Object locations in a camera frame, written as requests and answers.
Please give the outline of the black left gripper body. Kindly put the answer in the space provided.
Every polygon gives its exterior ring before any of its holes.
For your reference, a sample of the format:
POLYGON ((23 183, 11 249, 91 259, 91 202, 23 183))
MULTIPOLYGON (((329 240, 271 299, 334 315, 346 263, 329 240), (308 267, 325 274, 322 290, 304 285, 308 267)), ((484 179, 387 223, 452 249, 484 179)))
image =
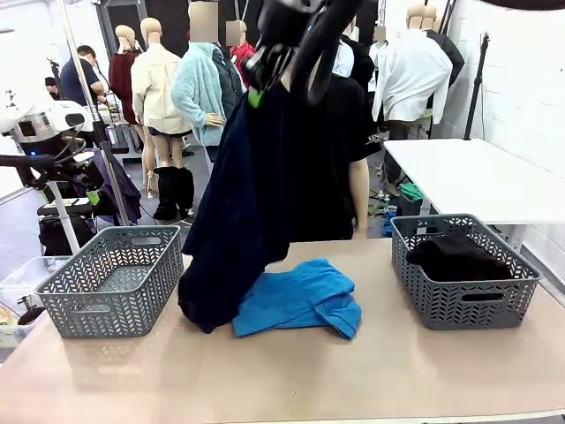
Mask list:
POLYGON ((69 140, 53 158, 54 181, 103 181, 94 153, 84 140, 69 140))

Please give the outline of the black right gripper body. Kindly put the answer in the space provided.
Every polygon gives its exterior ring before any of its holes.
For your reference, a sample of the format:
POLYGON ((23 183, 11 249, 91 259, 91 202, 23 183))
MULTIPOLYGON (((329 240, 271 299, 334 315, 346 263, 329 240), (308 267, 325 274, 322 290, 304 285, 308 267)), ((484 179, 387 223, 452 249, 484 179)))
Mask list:
POLYGON ((317 6, 317 1, 263 1, 257 18, 259 45, 298 45, 317 6))

